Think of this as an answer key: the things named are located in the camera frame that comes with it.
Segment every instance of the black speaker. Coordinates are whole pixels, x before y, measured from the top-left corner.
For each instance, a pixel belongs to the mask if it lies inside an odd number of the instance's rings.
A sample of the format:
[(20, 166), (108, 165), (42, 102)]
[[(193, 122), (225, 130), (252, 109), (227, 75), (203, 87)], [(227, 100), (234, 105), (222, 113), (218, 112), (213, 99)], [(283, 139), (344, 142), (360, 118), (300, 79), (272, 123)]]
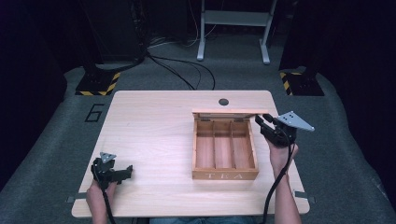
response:
[(148, 28), (144, 0), (81, 0), (102, 61), (144, 58)]
[(150, 31), (187, 44), (189, 5), (187, 0), (146, 0)]

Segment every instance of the black cord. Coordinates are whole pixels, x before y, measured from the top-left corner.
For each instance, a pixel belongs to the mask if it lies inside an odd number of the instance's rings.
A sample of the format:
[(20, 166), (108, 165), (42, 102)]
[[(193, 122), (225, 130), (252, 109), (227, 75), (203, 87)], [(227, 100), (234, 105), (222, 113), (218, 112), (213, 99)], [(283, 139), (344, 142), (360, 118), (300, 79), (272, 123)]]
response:
[(163, 58), (163, 57), (158, 57), (158, 56), (154, 56), (154, 55), (149, 55), (149, 57), (154, 58), (154, 59), (162, 59), (162, 60), (167, 60), (167, 61), (172, 61), (172, 62), (187, 63), (189, 65), (200, 66), (200, 67), (204, 68), (210, 74), (210, 76), (212, 76), (212, 80), (213, 80), (212, 90), (214, 90), (215, 87), (216, 87), (216, 79), (215, 79), (215, 76), (213, 75), (213, 73), (207, 67), (205, 67), (205, 66), (203, 66), (203, 65), (201, 65), (199, 63), (192, 63), (192, 62), (189, 62), (189, 61)]
[[(153, 56), (153, 55), (150, 55), (150, 56), (153, 57), (153, 58), (164, 59), (164, 60), (170, 60), (170, 59), (160, 58), (160, 57)], [(199, 74), (198, 83), (196, 84), (195, 89), (194, 89), (194, 90), (198, 90), (198, 86), (199, 86), (199, 84), (201, 83), (201, 78), (202, 78), (201, 71), (200, 71), (196, 66), (194, 66), (194, 64), (192, 64), (192, 63), (187, 63), (187, 64), (190, 65), (190, 66), (192, 66), (193, 68), (195, 68), (195, 70), (197, 70), (197, 72), (198, 72), (198, 74)]]
[(288, 171), (289, 165), (290, 165), (290, 161), (291, 161), (291, 155), (293, 154), (293, 151), (294, 151), (294, 146), (295, 145), (293, 145), (293, 149), (291, 149), (290, 141), (289, 141), (288, 136), (285, 134), (285, 132), (283, 132), (283, 130), (280, 130), (280, 131), (285, 135), (286, 140), (288, 142), (288, 149), (289, 149), (288, 161), (286, 162), (286, 165), (280, 171), (280, 173), (277, 176), (273, 186), (270, 188), (270, 191), (267, 194), (267, 198), (265, 199), (265, 206), (264, 206), (264, 212), (262, 214), (262, 223), (261, 224), (265, 224), (265, 222), (266, 222), (267, 214), (268, 214), (268, 207), (269, 207), (269, 204), (270, 204), (270, 201), (271, 201), (271, 197), (272, 197), (277, 185), (279, 184), (280, 180), (283, 178), (283, 176)]
[(148, 53), (148, 57), (154, 61), (156, 64), (159, 64), (160, 66), (166, 68), (168, 71), (170, 71), (171, 73), (175, 74), (177, 77), (179, 77), (181, 80), (183, 80), (191, 89), (193, 89), (195, 91), (195, 88), (190, 84), (189, 81), (187, 81), (184, 77), (182, 77), (175, 69), (173, 69), (172, 67), (170, 67), (167, 64), (161, 63), (159, 61), (157, 61), (154, 57), (152, 57), (149, 53)]
[(96, 181), (98, 182), (100, 189), (102, 190), (103, 198), (105, 200), (108, 219), (110, 219), (110, 222), (112, 224), (116, 224), (116, 221), (114, 220), (114, 217), (113, 217), (113, 213), (111, 212), (110, 202), (108, 201), (106, 189), (103, 187), (102, 182), (99, 180), (98, 174), (96, 173), (96, 169), (93, 169), (93, 170), (94, 170), (93, 173), (95, 174), (95, 177), (96, 177)]
[(148, 46), (152, 47), (152, 46), (156, 46), (156, 45), (161, 45), (163, 43), (166, 43), (167, 41), (169, 41), (169, 38), (166, 36), (157, 36), (157, 37), (152, 37), (151, 40), (149, 41)]
[(113, 73), (123, 72), (125, 70), (131, 69), (131, 68), (141, 64), (143, 62), (143, 60), (144, 60), (144, 57), (139, 57), (138, 59), (135, 59), (132, 64), (128, 64), (128, 65), (118, 67), (118, 68), (113, 68), (113, 69), (101, 69), (101, 70), (105, 70), (107, 72), (113, 72)]

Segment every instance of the round hole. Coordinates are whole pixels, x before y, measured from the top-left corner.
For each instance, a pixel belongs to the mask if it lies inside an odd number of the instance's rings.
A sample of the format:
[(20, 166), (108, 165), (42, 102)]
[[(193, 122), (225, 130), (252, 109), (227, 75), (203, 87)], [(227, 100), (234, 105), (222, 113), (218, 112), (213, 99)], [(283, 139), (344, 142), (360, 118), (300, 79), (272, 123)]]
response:
[(228, 105), (230, 103), (227, 99), (221, 98), (219, 99), (219, 104), (220, 105)]

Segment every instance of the wooden box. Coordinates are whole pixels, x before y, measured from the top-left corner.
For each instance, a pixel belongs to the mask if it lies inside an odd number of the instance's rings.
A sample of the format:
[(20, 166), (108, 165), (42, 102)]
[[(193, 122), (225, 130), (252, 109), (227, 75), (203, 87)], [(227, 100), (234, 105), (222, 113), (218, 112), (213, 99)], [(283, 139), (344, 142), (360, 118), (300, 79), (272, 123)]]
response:
[(259, 173), (250, 118), (267, 110), (193, 109), (192, 178), (253, 180)]

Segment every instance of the wooden table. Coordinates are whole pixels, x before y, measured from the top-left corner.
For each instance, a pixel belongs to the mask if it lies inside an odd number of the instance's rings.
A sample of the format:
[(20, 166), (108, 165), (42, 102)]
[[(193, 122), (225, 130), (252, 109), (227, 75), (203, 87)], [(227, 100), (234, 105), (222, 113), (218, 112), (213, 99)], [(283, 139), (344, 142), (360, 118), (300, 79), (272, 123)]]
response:
[[(229, 104), (220, 105), (221, 98)], [(117, 155), (115, 170), (134, 166), (132, 178), (117, 187), (115, 217), (262, 215), (274, 177), (260, 126), (251, 119), (260, 169), (255, 180), (193, 180), (193, 108), (267, 109), (277, 116), (269, 91), (117, 91), (78, 192), (90, 186), (92, 162), (103, 151)], [(291, 188), (304, 192), (294, 161), (289, 175)], [(307, 199), (295, 200), (301, 214), (309, 211)], [(85, 199), (75, 200), (72, 214), (91, 216)]]

